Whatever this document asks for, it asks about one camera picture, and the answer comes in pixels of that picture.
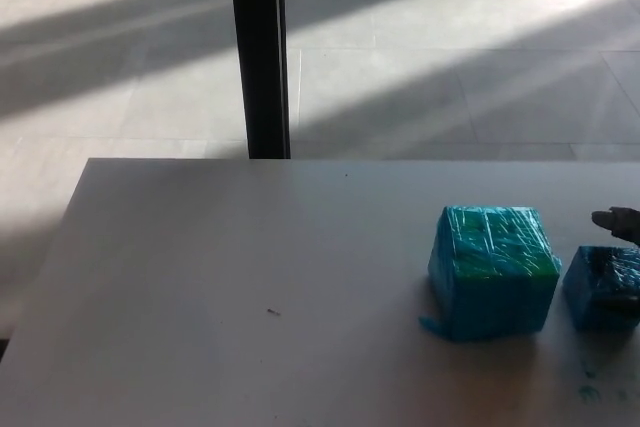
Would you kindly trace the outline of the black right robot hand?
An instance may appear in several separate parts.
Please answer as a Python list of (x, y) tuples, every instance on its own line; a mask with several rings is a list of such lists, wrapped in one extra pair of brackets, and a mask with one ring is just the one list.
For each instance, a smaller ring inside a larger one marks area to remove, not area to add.
[[(611, 233), (617, 239), (639, 246), (639, 211), (628, 207), (610, 207), (591, 213), (591, 221)], [(639, 295), (625, 294), (605, 297), (595, 305), (627, 317), (639, 316)]]

